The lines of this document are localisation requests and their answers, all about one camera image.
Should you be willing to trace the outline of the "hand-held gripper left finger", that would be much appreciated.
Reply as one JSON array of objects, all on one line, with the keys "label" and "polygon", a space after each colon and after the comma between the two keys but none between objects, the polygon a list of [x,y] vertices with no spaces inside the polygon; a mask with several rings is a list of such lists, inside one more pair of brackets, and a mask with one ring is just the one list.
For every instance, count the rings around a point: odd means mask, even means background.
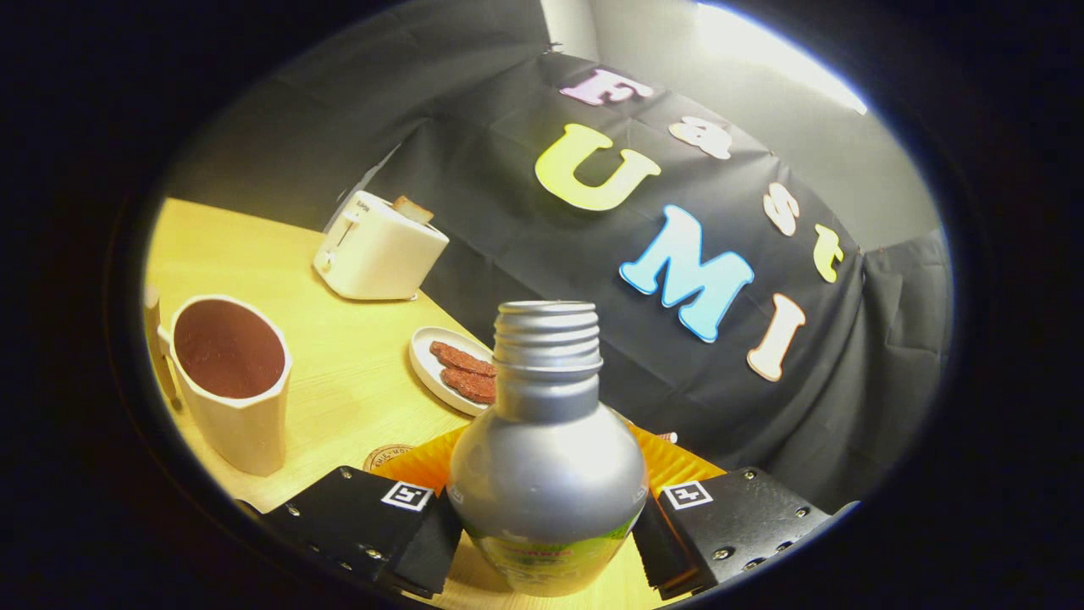
[{"label": "hand-held gripper left finger", "polygon": [[456,426],[382,463],[334,464],[254,517],[336,593],[440,595],[463,533],[446,490],[463,432]]}]

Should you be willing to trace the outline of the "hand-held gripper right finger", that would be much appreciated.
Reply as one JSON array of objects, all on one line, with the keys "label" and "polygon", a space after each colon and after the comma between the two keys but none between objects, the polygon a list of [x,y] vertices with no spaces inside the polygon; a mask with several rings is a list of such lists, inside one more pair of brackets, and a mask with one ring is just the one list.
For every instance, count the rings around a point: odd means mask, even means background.
[{"label": "hand-held gripper right finger", "polygon": [[628,429],[650,486],[633,538],[648,586],[662,600],[743,584],[856,509],[849,502],[826,512],[763,469],[723,471],[661,436]]}]

